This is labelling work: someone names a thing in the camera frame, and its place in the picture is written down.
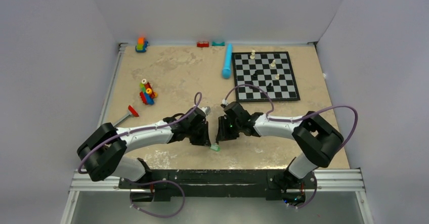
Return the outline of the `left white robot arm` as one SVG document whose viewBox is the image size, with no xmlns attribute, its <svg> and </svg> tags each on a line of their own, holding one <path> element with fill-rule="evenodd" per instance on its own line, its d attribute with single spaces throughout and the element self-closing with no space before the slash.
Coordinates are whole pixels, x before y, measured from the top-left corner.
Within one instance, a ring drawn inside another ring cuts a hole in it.
<svg viewBox="0 0 429 224">
<path fill-rule="evenodd" d="M 211 109 L 193 107 L 179 119 L 166 117 L 156 123 L 140 127 L 114 127 L 111 123 L 99 126 L 77 149 L 92 181 L 103 181 L 116 176 L 131 180 L 138 188 L 150 184 L 150 168 L 140 158 L 125 154 L 156 144 L 170 144 L 188 139 L 192 145 L 210 147 L 208 122 Z"/>
</svg>

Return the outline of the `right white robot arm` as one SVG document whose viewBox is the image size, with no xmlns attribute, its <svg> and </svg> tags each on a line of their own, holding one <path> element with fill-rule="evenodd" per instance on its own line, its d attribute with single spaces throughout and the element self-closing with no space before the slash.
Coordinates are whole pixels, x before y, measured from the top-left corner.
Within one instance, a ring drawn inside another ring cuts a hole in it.
<svg viewBox="0 0 429 224">
<path fill-rule="evenodd" d="M 313 170 L 328 167 L 344 141 L 342 134 L 314 111 L 298 118 L 270 118 L 262 112 L 250 114 L 240 103 L 232 102 L 224 107 L 224 116 L 218 118 L 216 143 L 235 140 L 241 133 L 295 140 L 302 153 L 284 173 L 290 187 L 298 186 Z"/>
</svg>

